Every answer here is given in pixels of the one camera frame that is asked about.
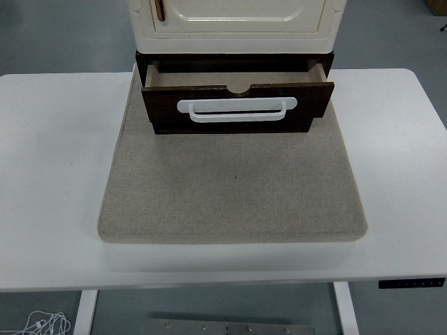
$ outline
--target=gray floor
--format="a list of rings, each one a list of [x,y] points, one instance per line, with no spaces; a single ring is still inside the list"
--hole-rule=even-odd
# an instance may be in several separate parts
[[[0,75],[130,71],[135,43],[126,6],[125,0],[1,0]],[[335,43],[334,68],[412,70],[446,125],[447,31],[439,31],[446,23],[447,17],[433,16],[423,0],[349,0]],[[269,288],[251,290],[256,289],[268,305]],[[392,291],[378,290],[376,283],[351,283],[351,289],[361,334],[446,333],[445,288]],[[55,306],[68,301],[47,295]],[[0,295],[0,309],[19,318],[11,297]],[[108,307],[98,308],[107,317]],[[255,313],[258,306],[252,308]],[[214,313],[223,315],[224,310]],[[7,326],[0,322],[0,330]]]
[[[147,318],[311,325],[316,335],[342,333],[332,284],[319,283],[104,290],[92,335],[138,335]]]

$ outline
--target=white cable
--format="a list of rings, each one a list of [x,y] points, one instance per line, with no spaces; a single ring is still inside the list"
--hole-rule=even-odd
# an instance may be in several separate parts
[[[31,323],[31,317],[39,313],[46,318],[49,317],[49,319]],[[71,323],[63,313],[34,311],[28,316],[27,324],[23,330],[1,330],[0,333],[9,333],[10,335],[65,335],[70,328]]]

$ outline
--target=drawer front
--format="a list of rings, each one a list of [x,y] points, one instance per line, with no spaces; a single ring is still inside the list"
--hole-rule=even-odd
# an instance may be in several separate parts
[[[330,10],[331,3],[331,0],[150,0],[157,33],[315,33],[323,9]]]
[[[144,87],[142,96],[156,133],[277,133],[307,132],[314,117],[322,117],[334,89],[332,82],[297,84],[254,84],[247,94],[239,99],[250,98],[294,98],[296,107],[286,111],[275,121],[222,121],[200,122],[189,113],[180,112],[180,101],[233,99],[235,94],[225,86],[215,87]],[[237,115],[275,114],[265,109],[249,112],[233,110]]]

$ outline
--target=cabinet door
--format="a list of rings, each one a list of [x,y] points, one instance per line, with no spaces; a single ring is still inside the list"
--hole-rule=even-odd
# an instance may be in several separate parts
[[[158,33],[314,33],[327,2],[150,0]]]

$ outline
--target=white drawer handle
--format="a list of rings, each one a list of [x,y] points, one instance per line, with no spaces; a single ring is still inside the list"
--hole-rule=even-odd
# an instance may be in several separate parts
[[[209,122],[278,121],[286,116],[287,110],[295,108],[297,103],[294,97],[181,100],[177,104],[177,109],[181,113],[189,113],[192,121],[202,124]],[[252,110],[278,110],[278,112],[215,114],[249,112]]]

